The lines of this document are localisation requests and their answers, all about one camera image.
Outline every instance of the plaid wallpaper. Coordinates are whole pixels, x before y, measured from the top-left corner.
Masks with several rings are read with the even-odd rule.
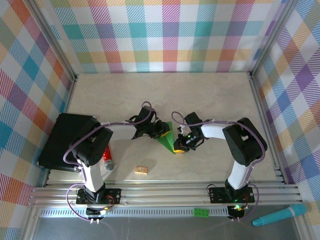
[[[257,83],[291,183],[320,239],[320,0],[300,0]]]
[[[0,240],[17,238],[44,170],[37,158],[71,80],[23,0],[0,1]]]
[[[247,72],[285,1],[37,0],[73,68],[92,74]]]

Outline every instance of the plaid wall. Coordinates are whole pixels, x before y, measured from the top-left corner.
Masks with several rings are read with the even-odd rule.
[[[0,240],[17,238],[71,80],[22,0],[0,1]]]
[[[282,163],[320,239],[320,0],[300,0],[257,83]]]
[[[247,72],[285,1],[37,0],[73,68],[92,74]]]

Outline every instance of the gray floor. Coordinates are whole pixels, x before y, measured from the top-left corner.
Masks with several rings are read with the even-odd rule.
[[[293,218],[255,227],[252,220],[281,210],[283,206],[259,206],[242,222],[227,217],[105,218],[89,224],[75,217],[40,218],[34,240],[298,240]]]

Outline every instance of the green triangular block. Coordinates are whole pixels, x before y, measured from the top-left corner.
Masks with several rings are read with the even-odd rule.
[[[157,140],[159,141],[159,143],[161,143],[163,146],[165,146],[170,152],[172,152],[173,154],[175,154],[174,152],[174,132],[173,132],[173,128],[172,128],[172,122],[171,121],[167,121],[166,122],[169,126],[170,126],[170,132],[160,138],[157,138]]]

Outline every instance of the green lego brick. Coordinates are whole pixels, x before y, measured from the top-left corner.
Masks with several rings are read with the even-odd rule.
[[[202,208],[194,208],[193,209],[193,216],[199,218],[208,218],[209,217],[209,210],[202,209]]]

